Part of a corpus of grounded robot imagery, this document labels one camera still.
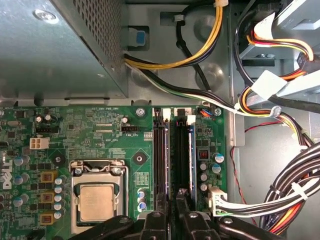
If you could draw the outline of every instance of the cable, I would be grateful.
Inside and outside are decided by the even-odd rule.
[[[212,28],[209,38],[207,39],[204,46],[192,57],[188,57],[187,59],[169,63],[169,64],[146,64],[141,62],[135,62],[130,59],[126,59],[126,62],[140,69],[152,70],[152,69],[171,69],[171,68],[181,66],[183,64],[187,64],[190,61],[197,60],[201,58],[205,53],[207,53],[207,51],[210,49],[210,47],[213,45],[213,43],[217,39],[222,26],[222,20],[223,20],[223,8],[218,6],[216,7],[216,21],[214,22],[214,26]]]

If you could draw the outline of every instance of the dell logo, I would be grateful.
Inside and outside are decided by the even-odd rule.
[[[2,189],[3,190],[12,189],[12,183],[11,183],[12,160],[10,160],[9,162],[4,162],[2,167],[3,167],[1,169],[1,178],[2,178],[1,181],[3,182]]]

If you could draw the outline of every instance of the white wire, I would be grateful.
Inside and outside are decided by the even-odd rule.
[[[306,192],[308,189],[313,187],[319,180],[320,180],[319,177],[309,180],[304,186],[301,187],[302,191]],[[290,195],[279,198],[277,200],[268,201],[268,202],[264,202],[264,203],[258,203],[258,204],[238,204],[238,203],[227,202],[227,201],[220,198],[219,204],[221,207],[228,208],[228,209],[246,209],[246,208],[251,208],[251,207],[263,207],[264,205],[269,205],[269,204],[273,204],[273,203],[280,203],[282,201],[290,200],[291,198],[294,198],[298,195],[300,195],[300,194],[298,192],[294,191]]]
[[[317,186],[314,190],[310,191],[309,193],[307,193],[306,195],[307,196],[310,196],[310,195],[313,195],[314,193],[316,193],[317,191],[320,190],[320,185]],[[271,214],[274,214],[274,213],[279,213],[279,212],[282,212],[286,209],[289,209],[290,207],[298,204],[299,202],[303,201],[304,198],[303,197],[300,197],[298,198],[297,200],[285,205],[285,206],[282,206],[282,207],[279,207],[279,208],[276,208],[276,209],[273,209],[273,210],[270,210],[270,211],[266,211],[266,212],[261,212],[261,213],[256,213],[256,214],[250,214],[250,215],[241,215],[241,214],[230,214],[231,216],[233,217],[236,217],[236,218],[255,218],[255,217],[260,217],[260,216],[265,216],[265,215],[271,215]]]
[[[150,83],[152,83],[154,86],[156,86],[158,89],[164,91],[165,93],[168,93],[168,94],[173,94],[172,92],[169,92],[167,90],[165,90],[162,86],[159,86],[158,84],[156,84],[150,77],[148,77],[147,75],[145,75],[140,69],[134,67],[134,66],[131,66],[130,64],[128,63],[125,63],[125,65],[130,68],[131,70],[135,71],[136,73],[138,73],[139,75],[143,76],[145,79],[147,79]],[[191,97],[191,98],[195,98],[195,99],[199,99],[201,101],[205,101],[205,102],[208,102],[208,103],[211,103],[211,104],[214,104],[222,109],[225,109],[225,110],[228,110],[234,114],[238,114],[238,115],[242,115],[242,116],[245,116],[245,117],[255,117],[255,116],[252,116],[250,114],[247,114],[247,113],[244,113],[244,112],[240,112],[238,111],[237,109],[234,109],[234,108],[231,108],[231,107],[228,107],[228,106],[225,106],[223,104],[221,104],[220,102],[214,100],[214,99],[211,99],[211,98],[208,98],[208,97],[205,97],[205,96],[200,96],[200,95],[195,95],[195,94],[189,94],[189,93],[183,93],[184,96],[187,96],[187,97]]]

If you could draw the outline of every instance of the green circuit board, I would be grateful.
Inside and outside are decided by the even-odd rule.
[[[153,107],[144,106],[137,115],[137,106],[66,106],[66,107],[4,107],[0,109],[0,154],[4,166],[0,179],[0,239],[24,240],[30,233],[42,230],[42,240],[67,240],[71,234],[70,162],[75,160],[123,160],[128,167],[128,216],[140,214],[138,190],[143,189],[146,207],[154,209],[153,189]],[[199,211],[204,211],[205,191],[200,186],[219,186],[226,191],[226,163],[217,163],[215,154],[225,155],[223,114],[203,117],[197,106],[190,107],[196,115],[196,153],[209,150],[207,159],[196,159],[196,195]],[[30,149],[31,138],[49,138],[45,149]],[[135,161],[142,154],[143,164]],[[200,164],[207,168],[201,170]],[[213,165],[220,170],[213,172]],[[44,182],[42,177],[51,176]],[[57,212],[54,180],[61,177],[61,217],[46,222],[46,216]],[[49,197],[44,203],[43,196]]]

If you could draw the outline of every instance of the wire bundle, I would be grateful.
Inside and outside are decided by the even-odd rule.
[[[132,57],[125,54],[124,57],[126,58],[125,59],[126,63],[138,69],[161,70],[161,69],[172,69],[172,68],[179,68],[179,67],[189,67],[194,64],[198,64],[202,62],[212,53],[213,49],[215,48],[215,45],[217,44],[217,39],[219,37],[221,27],[222,27],[223,8],[220,6],[217,6],[215,9],[216,9],[216,14],[215,14],[216,20],[214,21],[212,31],[207,41],[203,45],[203,47],[196,54],[184,60],[180,60],[173,63],[167,63],[167,64],[152,63],[152,62],[144,61],[136,57]]]

